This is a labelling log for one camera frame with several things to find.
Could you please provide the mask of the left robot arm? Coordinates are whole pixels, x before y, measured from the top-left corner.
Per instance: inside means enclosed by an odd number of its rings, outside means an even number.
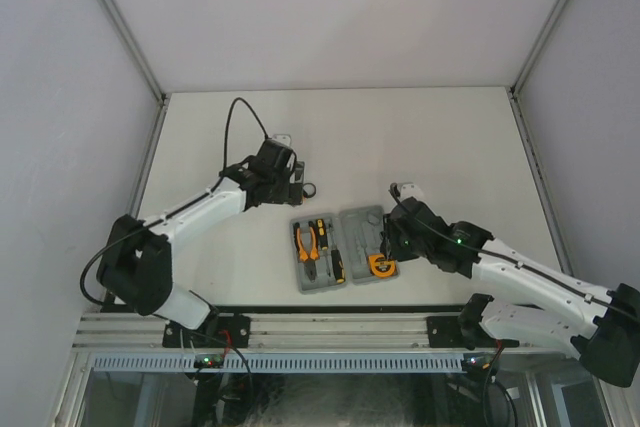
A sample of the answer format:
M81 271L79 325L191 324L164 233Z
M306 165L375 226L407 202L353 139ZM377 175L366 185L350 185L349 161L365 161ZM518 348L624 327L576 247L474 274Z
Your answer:
M174 281L174 258L189 241L251 208L300 205L303 178L291 137L269 137L257 154L223 168L214 184L191 199L145 219L118 218L96 280L137 314L175 322L196 346L209 346L219 323L207 301Z

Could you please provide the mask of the orange handled pliers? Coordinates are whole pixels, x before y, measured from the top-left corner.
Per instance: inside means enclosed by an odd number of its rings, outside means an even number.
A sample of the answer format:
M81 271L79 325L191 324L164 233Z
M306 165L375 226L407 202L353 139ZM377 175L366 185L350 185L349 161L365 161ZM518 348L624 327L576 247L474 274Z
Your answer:
M316 261L319 259L318 241L313 223L308 224L310 247L306 248L302 239L302 230L299 223L294 224L294 239L298 260L303 264L305 274L310 282L317 279Z

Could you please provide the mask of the grey plastic tool case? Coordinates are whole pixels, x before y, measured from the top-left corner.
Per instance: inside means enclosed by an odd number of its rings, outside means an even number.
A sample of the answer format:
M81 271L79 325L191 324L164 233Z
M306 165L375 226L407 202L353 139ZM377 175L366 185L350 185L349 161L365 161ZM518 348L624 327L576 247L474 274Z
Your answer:
M382 253L381 241L383 233L384 210L380 205L371 205L344 210L338 214L324 213L306 217L299 217L290 222L291 244L293 250L294 268L297 277L298 288L303 294L316 294L343 288L347 284L355 285L387 282L396 279L400 275L397 266L396 274L389 278L377 278L369 270L368 257ZM305 274L303 264L298 260L294 239L294 224L299 223L302 230L302 239L306 248L310 247L308 224L322 218L326 224L329 248L319 250L319 259L316 261L317 279L310 282ZM331 267L331 250L337 248L340 251L344 270L345 281L341 284L335 282Z

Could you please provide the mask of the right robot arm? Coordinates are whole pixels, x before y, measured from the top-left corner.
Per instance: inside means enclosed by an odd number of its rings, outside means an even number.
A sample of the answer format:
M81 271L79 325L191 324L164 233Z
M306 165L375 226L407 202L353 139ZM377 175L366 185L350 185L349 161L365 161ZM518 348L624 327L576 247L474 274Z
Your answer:
M576 359L613 386L632 385L639 368L639 292L567 276L519 254L466 221L447 223L414 197L384 217L382 250L397 262L424 258L443 272L489 284L458 317L470 347L488 339L528 343Z

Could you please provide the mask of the orange tape measure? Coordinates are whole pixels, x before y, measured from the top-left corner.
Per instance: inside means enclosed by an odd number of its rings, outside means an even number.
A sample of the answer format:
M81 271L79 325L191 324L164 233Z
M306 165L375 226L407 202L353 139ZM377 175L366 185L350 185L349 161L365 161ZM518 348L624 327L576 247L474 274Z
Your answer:
M370 272L377 278L389 278L396 274L397 264L384 254L373 254L368 257Z

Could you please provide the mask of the black yellow screwdriver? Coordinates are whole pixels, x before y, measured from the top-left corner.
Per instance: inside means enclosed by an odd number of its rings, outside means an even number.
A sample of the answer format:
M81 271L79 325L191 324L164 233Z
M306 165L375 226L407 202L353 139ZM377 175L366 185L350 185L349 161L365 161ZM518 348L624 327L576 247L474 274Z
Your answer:
M327 250L329 248L328 234L326 224L322 218L315 220L315 231L319 250Z
M331 250L331 267L335 282L341 284L345 281L345 270L340 251L337 248Z

